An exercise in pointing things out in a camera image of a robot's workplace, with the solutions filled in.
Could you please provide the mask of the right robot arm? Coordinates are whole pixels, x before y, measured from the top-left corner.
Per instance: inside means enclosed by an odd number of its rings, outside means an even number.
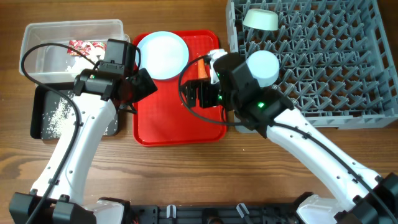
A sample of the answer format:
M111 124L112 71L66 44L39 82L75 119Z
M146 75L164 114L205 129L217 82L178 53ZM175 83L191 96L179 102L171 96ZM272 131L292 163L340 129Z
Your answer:
M295 210L304 223L396 223L397 176L383 177L347 155L302 115L280 91L264 87L239 54L213 50L202 56L208 78L179 80L188 110L220 106L239 125L258 132L296 157L331 192L303 194Z

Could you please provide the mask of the orange carrot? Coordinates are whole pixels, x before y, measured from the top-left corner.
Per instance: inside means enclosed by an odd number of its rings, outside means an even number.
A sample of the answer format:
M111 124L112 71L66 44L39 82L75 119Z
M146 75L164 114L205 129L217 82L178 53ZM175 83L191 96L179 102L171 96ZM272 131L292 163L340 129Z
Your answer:
M208 75L206 73L205 61L203 59L200 59L197 62L197 74L198 79L208 78Z

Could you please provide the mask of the mint green bowl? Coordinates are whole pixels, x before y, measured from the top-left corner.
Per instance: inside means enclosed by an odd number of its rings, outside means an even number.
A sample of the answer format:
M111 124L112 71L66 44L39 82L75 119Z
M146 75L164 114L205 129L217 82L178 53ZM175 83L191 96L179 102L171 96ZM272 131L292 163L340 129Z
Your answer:
M250 9L243 19L243 25L259 30L277 30L278 15L273 11L263 9Z

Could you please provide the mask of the white tissue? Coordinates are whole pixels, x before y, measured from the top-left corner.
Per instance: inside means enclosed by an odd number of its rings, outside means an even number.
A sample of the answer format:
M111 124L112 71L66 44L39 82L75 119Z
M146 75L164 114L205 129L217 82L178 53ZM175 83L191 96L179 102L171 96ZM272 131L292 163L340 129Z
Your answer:
M88 47L82 53L93 63L81 56L74 56L72 64L66 68L66 72L80 73L83 69L93 68L96 62L104 59L105 49L102 47Z

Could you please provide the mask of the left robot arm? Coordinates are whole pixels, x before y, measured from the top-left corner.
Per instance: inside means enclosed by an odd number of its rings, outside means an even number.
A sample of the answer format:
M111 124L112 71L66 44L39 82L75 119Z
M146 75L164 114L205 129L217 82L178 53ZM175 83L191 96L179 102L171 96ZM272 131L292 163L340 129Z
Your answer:
M133 104L157 91L149 72L141 68L141 51L130 42L109 39L103 60L76 76L69 98L49 84L31 77L21 58L24 76L41 88L64 98L72 107L72 119L40 177L27 194L16 192L9 204L14 223L133 223L127 200L102 197L83 205L85 184L105 129L118 114L135 114Z

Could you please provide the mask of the red snack wrapper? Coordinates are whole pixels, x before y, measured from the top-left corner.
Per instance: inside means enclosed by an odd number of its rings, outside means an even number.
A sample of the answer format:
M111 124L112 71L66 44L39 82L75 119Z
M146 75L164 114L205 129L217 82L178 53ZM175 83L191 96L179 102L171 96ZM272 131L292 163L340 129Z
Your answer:
M79 51L85 56L104 56L106 50L106 43L104 42L90 42L83 40L70 40L69 47Z

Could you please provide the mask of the white rice grains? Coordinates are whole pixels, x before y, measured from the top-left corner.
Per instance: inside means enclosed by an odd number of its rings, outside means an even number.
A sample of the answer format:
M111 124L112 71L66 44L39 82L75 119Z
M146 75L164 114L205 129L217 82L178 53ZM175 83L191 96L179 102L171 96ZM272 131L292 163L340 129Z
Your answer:
M46 92L40 131L41 139L58 139L70 117L74 118L75 116L69 102L51 91Z

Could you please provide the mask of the light blue bowl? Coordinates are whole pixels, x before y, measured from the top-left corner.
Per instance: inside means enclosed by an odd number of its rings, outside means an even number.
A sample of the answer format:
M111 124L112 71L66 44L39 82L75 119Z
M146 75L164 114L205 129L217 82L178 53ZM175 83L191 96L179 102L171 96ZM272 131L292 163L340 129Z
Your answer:
M271 86L279 77L279 60L269 51L254 52L247 58L246 63L260 87Z

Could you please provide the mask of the light blue plate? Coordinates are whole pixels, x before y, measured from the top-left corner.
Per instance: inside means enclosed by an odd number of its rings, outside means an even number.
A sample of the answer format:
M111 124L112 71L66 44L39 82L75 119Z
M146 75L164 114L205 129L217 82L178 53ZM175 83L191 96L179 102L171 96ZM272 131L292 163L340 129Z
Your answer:
M152 79L168 80L176 77L190 57L188 45L177 34L158 31L146 35L137 43L141 51L139 68L145 68Z

